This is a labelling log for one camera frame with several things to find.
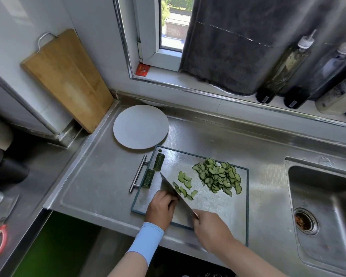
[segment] white plate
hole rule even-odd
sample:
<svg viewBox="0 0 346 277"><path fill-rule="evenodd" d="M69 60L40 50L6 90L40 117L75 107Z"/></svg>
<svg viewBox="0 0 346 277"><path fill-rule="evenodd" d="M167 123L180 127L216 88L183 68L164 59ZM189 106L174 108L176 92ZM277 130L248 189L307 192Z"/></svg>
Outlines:
<svg viewBox="0 0 346 277"><path fill-rule="evenodd" d="M114 136L131 149L147 149L159 144L169 131L167 116L158 108L137 105L125 109L114 122Z"/></svg>

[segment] metal hanging handle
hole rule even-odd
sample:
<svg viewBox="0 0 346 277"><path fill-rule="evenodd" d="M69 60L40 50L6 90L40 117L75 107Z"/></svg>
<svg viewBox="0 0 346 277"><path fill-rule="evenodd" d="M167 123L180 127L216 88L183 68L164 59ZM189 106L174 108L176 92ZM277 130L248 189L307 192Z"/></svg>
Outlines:
<svg viewBox="0 0 346 277"><path fill-rule="evenodd" d="M136 175L135 175L135 177L133 178L132 184L131 184L131 186L129 187L128 192L132 192L132 190L133 190L134 187L136 187L136 188L139 188L139 187L140 187L139 185L136 184L136 181L137 181L137 179L138 179L138 176L139 176L140 173L141 173L141 170L142 170L143 165L144 165L144 164L146 164L146 165L149 164L149 162L146 160L146 157L147 157L147 155L144 154L143 157L142 157L140 166L139 166L138 169L137 169Z"/></svg>
<svg viewBox="0 0 346 277"><path fill-rule="evenodd" d="M41 40L46 36L46 35L53 35L55 38L58 38L58 36L55 36L53 33L51 33L51 32L46 32L45 34L43 34L43 35L41 35L41 37L39 37L38 38L38 40L37 40L37 47L38 47L38 51L36 51L36 52L40 52L40 50L41 50L41 46L40 46L40 42L41 42Z"/></svg>

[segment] windowsill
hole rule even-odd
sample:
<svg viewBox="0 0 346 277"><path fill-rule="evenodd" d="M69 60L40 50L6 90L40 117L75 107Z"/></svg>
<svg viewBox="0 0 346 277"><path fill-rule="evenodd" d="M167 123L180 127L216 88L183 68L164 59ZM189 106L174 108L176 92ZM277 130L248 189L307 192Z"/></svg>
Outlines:
<svg viewBox="0 0 346 277"><path fill-rule="evenodd" d="M245 104L251 107L262 108L279 113L285 113L292 116L299 116L310 120L316 120L324 123L346 127L346 116L332 116L319 112L315 106L314 101L305 102L299 109L289 109L283 104L283 97L275 97L269 104L261 104L257 102L254 95L252 96L239 96L212 86L207 83L199 82L195 78L187 74L161 69L157 67L150 67L146 77L136 76L132 77L134 80L149 81L154 84L159 84L166 87L177 88L179 90L195 93L198 95L209 96L217 99L227 100L234 103Z"/></svg>

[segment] cutting board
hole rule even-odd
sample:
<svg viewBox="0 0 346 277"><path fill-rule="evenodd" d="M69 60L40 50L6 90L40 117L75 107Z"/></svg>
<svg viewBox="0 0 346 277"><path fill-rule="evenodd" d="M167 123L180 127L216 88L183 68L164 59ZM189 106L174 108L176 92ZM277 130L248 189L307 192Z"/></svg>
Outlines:
<svg viewBox="0 0 346 277"><path fill-rule="evenodd" d="M65 30L23 60L21 67L89 133L114 100L73 29Z"/></svg>
<svg viewBox="0 0 346 277"><path fill-rule="evenodd" d="M219 217L228 225L233 236L243 244L247 245L249 170L247 168L231 164L236 168L236 172L241 177L242 192L240 194L235 194L232 189L232 197L223 191L219 191L218 193L214 194L207 186L202 185L201 179L198 177L197 172L192 169L194 164L199 162L203 163L205 161L205 157L157 146L155 147L146 170L153 169L159 150L161 150L161 153L165 155L161 172L169 182L174 181L177 184L182 185L177 178L180 171L185 172L187 176L192 178L192 188L190 191L198 190L198 193L195 195L194 200L185 200L185 202L191 208L217 213ZM170 190L170 186L167 186L167 184L162 181L159 172L155 172L150 188L142 188L140 185L135 200L132 204L131 211L145 215L151 199L160 189ZM172 223L184 228L193 228L191 216L189 215L183 202L178 202L175 208Z"/></svg>

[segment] hand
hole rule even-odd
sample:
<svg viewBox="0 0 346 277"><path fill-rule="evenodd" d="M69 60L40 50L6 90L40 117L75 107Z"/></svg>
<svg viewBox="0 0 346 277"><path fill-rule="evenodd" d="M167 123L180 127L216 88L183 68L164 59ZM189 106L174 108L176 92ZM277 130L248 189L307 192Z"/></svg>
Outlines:
<svg viewBox="0 0 346 277"><path fill-rule="evenodd" d="M200 220L193 217L194 230L201 246L209 253L219 255L235 241L225 222L216 213L194 209Z"/></svg>
<svg viewBox="0 0 346 277"><path fill-rule="evenodd" d="M146 211L145 222L153 223L165 231L173 219L178 198L167 191L157 191Z"/></svg>

